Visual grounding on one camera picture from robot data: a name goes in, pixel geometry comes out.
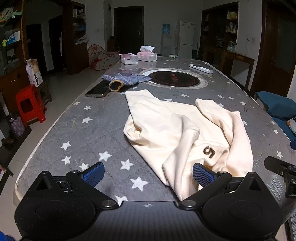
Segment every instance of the star-patterned tablecloth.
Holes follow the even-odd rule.
[[[200,65],[214,72],[208,75],[189,68],[189,64]],[[282,206],[285,217],[290,215],[295,210],[295,204],[284,197],[283,178],[267,171],[263,164],[267,156],[296,164],[293,158],[295,151],[290,148],[289,139],[273,119],[220,71],[199,60],[158,57],[157,61],[139,61],[134,65],[117,63],[105,74],[128,75],[151,68],[189,70],[200,74],[208,85],[201,89],[176,89],[141,83],[128,90],[147,89],[160,100],[191,105],[194,105],[196,98],[212,99],[225,109],[240,112],[251,141],[253,171],[260,175]],[[162,184],[123,134],[129,115],[124,92],[109,93],[104,98],[85,97],[85,93],[100,81],[99,78],[68,107],[37,146],[18,177],[15,191],[19,199],[25,195],[41,171],[48,170],[53,176],[61,176],[71,170],[83,171],[101,161],[105,165],[105,177],[96,188],[119,204],[123,200],[178,200],[171,188]]]

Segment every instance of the smartphone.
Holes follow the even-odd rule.
[[[93,87],[89,92],[85,94],[85,97],[105,97],[109,92],[109,81],[102,80],[95,87]]]

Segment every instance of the metal screw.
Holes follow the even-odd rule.
[[[103,207],[114,207],[115,205],[116,205],[116,202],[114,200],[107,199],[102,201]]]
[[[196,205],[196,202],[193,200],[187,199],[187,200],[182,201],[182,204],[185,207],[194,207]]]

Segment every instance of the white bag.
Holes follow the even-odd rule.
[[[28,59],[25,62],[27,62],[26,70],[29,76],[30,84],[34,84],[36,87],[39,86],[42,82],[42,76],[39,70],[37,59]]]

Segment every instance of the cream sweatshirt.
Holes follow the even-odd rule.
[[[196,106],[161,101],[148,90],[127,91],[126,99],[131,114],[124,134],[180,200],[198,191],[195,163],[237,177],[252,171],[250,140],[238,111],[212,100],[196,99]]]

